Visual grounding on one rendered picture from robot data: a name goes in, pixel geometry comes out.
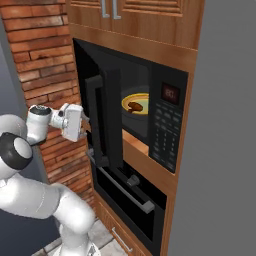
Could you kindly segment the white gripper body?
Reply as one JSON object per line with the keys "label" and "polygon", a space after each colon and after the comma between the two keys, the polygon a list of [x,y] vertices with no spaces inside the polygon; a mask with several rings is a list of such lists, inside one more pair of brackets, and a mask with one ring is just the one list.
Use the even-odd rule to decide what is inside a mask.
{"label": "white gripper body", "polygon": [[80,136],[83,108],[76,104],[67,104],[64,108],[64,122],[62,135],[64,138],[76,142]]}

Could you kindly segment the black microwave door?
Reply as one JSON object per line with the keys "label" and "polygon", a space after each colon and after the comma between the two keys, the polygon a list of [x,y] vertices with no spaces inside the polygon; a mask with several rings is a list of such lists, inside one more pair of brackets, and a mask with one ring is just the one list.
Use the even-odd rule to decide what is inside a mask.
{"label": "black microwave door", "polygon": [[102,153],[108,157],[105,167],[119,168],[122,157],[121,72],[102,70],[103,86],[96,90]]}

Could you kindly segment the black microwave oven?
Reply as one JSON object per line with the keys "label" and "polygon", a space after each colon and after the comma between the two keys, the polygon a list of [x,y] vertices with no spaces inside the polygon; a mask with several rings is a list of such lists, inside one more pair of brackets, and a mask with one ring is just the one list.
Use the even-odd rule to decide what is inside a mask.
{"label": "black microwave oven", "polygon": [[96,164],[123,165],[122,132],[127,131],[174,172],[188,73],[81,39],[73,46]]}

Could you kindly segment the brown chicken drumstick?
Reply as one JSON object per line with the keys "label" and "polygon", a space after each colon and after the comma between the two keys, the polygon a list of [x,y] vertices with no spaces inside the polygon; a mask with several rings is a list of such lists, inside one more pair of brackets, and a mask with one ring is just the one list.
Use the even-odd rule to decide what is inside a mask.
{"label": "brown chicken drumstick", "polygon": [[143,110],[143,106],[137,102],[129,102],[128,106],[129,106],[129,109],[128,109],[129,113],[133,113],[134,111],[141,112]]}

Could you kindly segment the yellow plate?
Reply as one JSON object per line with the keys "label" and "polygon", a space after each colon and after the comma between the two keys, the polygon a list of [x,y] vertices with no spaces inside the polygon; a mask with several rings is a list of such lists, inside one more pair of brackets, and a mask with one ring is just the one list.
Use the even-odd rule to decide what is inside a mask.
{"label": "yellow plate", "polygon": [[126,96],[121,105],[130,114],[147,115],[149,106],[148,93],[134,93]]}

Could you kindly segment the grey oven knob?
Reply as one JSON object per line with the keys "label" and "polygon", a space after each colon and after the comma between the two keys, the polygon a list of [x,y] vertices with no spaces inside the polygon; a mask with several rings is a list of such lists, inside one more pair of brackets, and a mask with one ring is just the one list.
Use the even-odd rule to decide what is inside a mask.
{"label": "grey oven knob", "polygon": [[132,175],[128,180],[127,184],[130,186],[136,186],[140,183],[139,178],[136,175]]}

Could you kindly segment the wooden drawer front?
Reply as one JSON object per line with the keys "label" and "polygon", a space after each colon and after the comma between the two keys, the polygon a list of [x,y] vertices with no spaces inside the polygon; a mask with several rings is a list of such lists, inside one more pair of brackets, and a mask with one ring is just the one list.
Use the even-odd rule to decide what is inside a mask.
{"label": "wooden drawer front", "polygon": [[128,253],[121,245],[121,243],[114,237],[119,245],[128,254],[128,256],[152,256],[148,249],[139,241],[139,239],[133,234],[133,232],[126,226],[126,224],[117,216],[117,214],[97,192],[94,192],[94,198],[96,214],[104,226],[111,233],[111,235],[114,237],[111,229],[115,227],[119,236],[130,248],[133,248],[133,252]]}

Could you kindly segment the wooden cupboard door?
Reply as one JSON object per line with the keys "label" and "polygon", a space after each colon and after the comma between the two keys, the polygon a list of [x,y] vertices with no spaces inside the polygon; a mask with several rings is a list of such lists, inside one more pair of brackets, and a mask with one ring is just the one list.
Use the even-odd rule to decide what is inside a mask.
{"label": "wooden cupboard door", "polygon": [[80,28],[111,31],[111,0],[106,0],[109,18],[102,18],[101,0],[66,0],[66,11],[71,32]]}
{"label": "wooden cupboard door", "polygon": [[197,49],[205,0],[117,0],[121,34]]}

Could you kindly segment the black wall oven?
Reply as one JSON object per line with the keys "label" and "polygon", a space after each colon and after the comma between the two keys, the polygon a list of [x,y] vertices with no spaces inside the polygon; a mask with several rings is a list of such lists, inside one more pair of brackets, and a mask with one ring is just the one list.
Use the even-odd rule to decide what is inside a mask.
{"label": "black wall oven", "polygon": [[118,183],[121,183],[121,180],[116,174],[119,174],[126,183],[132,175],[136,175],[139,178],[140,183],[131,187],[137,187],[155,204],[155,209],[149,214],[145,214],[114,187],[100,170],[95,168],[92,161],[91,163],[96,192],[144,244],[149,252],[153,256],[160,256],[167,196],[126,162],[123,162],[122,168],[103,167]]}

